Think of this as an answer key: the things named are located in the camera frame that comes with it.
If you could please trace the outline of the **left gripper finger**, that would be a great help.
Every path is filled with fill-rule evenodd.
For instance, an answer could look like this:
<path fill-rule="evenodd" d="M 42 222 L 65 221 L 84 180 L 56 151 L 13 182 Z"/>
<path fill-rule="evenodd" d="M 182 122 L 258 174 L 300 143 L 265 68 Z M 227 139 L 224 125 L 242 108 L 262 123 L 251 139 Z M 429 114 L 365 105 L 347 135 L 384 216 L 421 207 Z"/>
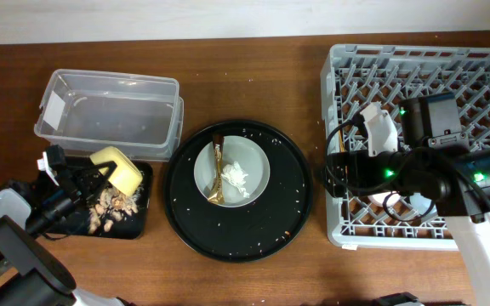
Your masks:
<path fill-rule="evenodd" d="M 91 207 L 109 184 L 112 174 L 78 174 L 78 189 L 85 207 Z"/>
<path fill-rule="evenodd" d="M 90 162 L 85 166 L 72 166 L 71 172 L 73 174 L 113 174 L 116 168 L 117 164 L 113 161 L 105 161 L 99 164 Z"/>

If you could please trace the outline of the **grey plate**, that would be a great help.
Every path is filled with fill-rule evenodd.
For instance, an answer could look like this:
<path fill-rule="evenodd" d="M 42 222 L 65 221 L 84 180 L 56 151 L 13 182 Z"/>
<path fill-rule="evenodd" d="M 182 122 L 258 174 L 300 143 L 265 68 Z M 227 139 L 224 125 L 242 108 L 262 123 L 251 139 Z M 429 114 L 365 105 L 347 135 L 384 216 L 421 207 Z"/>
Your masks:
<path fill-rule="evenodd" d="M 248 174 L 245 188 L 250 194 L 244 198 L 238 190 L 223 179 L 222 207 L 237 208 L 254 202 L 268 185 L 271 167 L 265 152 L 254 141 L 241 136 L 225 136 L 222 167 L 239 162 Z M 194 179 L 202 196 L 209 197 L 214 182 L 214 149 L 213 143 L 204 146 L 196 158 Z"/>

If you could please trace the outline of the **brown snack wrapper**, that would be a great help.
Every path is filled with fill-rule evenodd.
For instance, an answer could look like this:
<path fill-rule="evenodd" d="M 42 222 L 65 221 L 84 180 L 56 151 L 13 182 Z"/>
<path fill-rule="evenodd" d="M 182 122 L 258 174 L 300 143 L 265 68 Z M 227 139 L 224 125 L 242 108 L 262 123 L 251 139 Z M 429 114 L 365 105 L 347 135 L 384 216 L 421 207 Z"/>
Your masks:
<path fill-rule="evenodd" d="M 214 149 L 214 182 L 210 190 L 208 201 L 215 205 L 222 205 L 224 200 L 223 195 L 223 179 L 222 179 L 222 163 L 223 163 L 223 146 L 224 137 L 220 134 L 213 135 L 213 149 Z"/>

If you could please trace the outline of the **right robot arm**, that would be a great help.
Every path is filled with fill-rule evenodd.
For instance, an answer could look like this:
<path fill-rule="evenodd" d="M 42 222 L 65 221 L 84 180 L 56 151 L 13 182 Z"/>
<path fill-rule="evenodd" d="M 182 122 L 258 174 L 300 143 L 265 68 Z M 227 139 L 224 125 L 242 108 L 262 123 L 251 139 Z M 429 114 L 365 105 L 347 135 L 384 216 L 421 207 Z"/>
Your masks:
<path fill-rule="evenodd" d="M 490 305 L 490 149 L 473 151 L 452 93 L 405 99 L 398 105 L 401 132 L 387 110 L 372 103 L 340 123 L 367 136 L 365 150 L 326 151 L 325 188 L 332 196 L 419 194 L 444 218 L 464 260 L 476 301 Z"/>

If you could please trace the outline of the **pink plastic cup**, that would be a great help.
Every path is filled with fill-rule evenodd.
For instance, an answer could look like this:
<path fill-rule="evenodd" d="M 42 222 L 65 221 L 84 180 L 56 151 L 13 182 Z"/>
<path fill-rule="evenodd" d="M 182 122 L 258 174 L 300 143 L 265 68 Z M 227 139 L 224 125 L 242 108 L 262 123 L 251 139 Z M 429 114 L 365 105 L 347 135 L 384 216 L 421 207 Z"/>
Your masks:
<path fill-rule="evenodd" d="M 375 206 L 382 207 L 383 205 L 386 205 L 387 207 L 392 207 L 397 204 L 397 202 L 399 202 L 402 197 L 398 193 L 383 192 L 369 195 L 367 198 Z"/>

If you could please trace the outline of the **white napkin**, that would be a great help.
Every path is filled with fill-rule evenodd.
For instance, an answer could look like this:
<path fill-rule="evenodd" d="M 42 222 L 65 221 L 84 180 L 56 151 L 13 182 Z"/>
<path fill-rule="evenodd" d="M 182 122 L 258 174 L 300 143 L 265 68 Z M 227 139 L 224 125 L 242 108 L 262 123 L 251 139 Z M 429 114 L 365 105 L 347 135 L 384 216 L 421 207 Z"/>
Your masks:
<path fill-rule="evenodd" d="M 227 164 L 222 170 L 222 178 L 235 187 L 244 198 L 250 197 L 250 194 L 245 188 L 247 176 L 248 174 L 242 169 L 238 161 Z"/>

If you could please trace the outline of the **blue plastic cup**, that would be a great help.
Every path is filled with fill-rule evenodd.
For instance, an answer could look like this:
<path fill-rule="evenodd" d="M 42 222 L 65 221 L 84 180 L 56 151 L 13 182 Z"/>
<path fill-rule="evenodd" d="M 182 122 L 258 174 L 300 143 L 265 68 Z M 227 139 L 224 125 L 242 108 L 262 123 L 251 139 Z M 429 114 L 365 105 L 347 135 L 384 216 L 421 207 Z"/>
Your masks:
<path fill-rule="evenodd" d="M 411 195 L 408 199 L 408 202 L 411 205 L 413 211 L 416 213 L 417 217 L 424 215 L 432 204 L 431 199 L 423 197 L 420 193 L 415 193 Z"/>

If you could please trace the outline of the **yellow bowl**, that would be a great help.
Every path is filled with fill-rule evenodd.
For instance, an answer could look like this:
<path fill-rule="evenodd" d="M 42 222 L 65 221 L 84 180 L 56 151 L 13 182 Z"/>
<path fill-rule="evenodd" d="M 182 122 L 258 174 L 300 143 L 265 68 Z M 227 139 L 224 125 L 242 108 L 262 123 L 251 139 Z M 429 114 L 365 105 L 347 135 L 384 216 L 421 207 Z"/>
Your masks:
<path fill-rule="evenodd" d="M 124 195 L 131 197 L 143 180 L 140 170 L 116 147 L 108 146 L 89 156 L 94 165 L 115 162 L 116 169 L 108 178 L 109 182 Z"/>

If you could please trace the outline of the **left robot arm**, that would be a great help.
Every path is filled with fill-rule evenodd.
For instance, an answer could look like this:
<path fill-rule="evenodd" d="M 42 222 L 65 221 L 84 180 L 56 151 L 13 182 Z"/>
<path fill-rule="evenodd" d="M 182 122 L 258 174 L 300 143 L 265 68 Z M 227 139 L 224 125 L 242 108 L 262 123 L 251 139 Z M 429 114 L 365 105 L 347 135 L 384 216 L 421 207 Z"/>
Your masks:
<path fill-rule="evenodd" d="M 78 207 L 89 204 L 121 166 L 113 161 L 70 167 L 40 160 L 37 181 L 0 190 L 0 305 L 124 305 L 80 289 L 69 270 L 37 242 Z"/>

